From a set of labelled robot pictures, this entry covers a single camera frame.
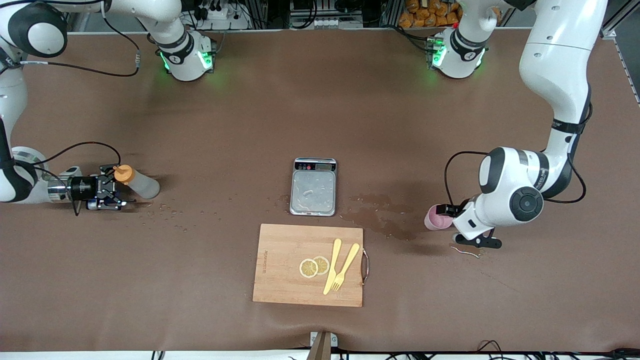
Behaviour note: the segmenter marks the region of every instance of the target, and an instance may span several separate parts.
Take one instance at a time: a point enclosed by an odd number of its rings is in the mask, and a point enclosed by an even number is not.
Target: table surface
[[[350,350],[640,347],[640,110],[613,42],[598,41],[589,63],[582,202],[498,229],[503,247],[481,259],[422,224],[446,201],[453,153],[546,146],[552,111],[518,75],[526,38],[496,31],[462,80],[428,70],[391,31],[227,35],[215,73],[192,83],[168,76],[143,37],[135,78],[27,67],[14,146],[107,142],[162,192],[77,218],[68,205],[0,205],[0,350],[291,348],[319,329]],[[124,73],[133,58],[120,37],[74,36],[59,61]],[[297,156],[338,160],[336,216],[287,213]],[[112,161],[87,146],[51,168]],[[451,165],[454,199],[479,192],[480,161]],[[574,181],[559,197],[579,193]],[[262,223],[364,228],[364,306],[252,302]]]

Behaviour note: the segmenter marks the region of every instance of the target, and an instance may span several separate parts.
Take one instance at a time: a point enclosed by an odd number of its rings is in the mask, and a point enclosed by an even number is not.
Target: wooden cutting board
[[[362,307],[362,234],[362,229],[348,227],[262,224],[253,301]],[[328,273],[307,279],[300,274],[300,263],[317,256],[331,261],[336,238],[342,239],[336,273],[342,270],[354,243],[360,244],[360,251],[347,270],[340,290],[323,295]]]

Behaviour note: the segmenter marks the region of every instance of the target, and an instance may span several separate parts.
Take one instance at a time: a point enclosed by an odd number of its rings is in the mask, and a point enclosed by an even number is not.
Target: yellow utensil
[[[335,262],[338,260],[338,254],[340,254],[340,248],[342,247],[342,240],[336,239],[333,242],[333,252],[331,253],[331,263],[329,264],[329,272],[326,276],[326,284],[324,286],[323,294],[328,294],[329,290],[333,286],[333,280],[335,279]]]
[[[360,244],[355,243],[351,246],[351,250],[349,250],[349,255],[347,255],[347,261],[344,262],[344,266],[342,267],[342,270],[340,271],[340,273],[335,276],[335,280],[333,281],[333,286],[331,287],[333,291],[340,290],[340,287],[344,282],[344,273],[347,272],[349,265],[351,265],[351,262],[353,262],[353,259],[355,259],[356,254],[358,254],[358,250],[360,250]]]

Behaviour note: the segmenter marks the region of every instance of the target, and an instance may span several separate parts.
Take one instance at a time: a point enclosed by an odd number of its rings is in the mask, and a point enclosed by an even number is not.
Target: pink cup
[[[424,217],[424,225],[429,230],[438,231],[447,229],[453,224],[453,218],[447,215],[436,214],[436,206],[431,206],[427,212],[427,216]]]

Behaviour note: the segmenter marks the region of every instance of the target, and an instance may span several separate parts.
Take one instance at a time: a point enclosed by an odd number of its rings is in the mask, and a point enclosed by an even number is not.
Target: bottle
[[[118,182],[127,185],[144,199],[153,199],[160,192],[160,184],[156,180],[139,173],[129,165],[113,167],[113,170]]]

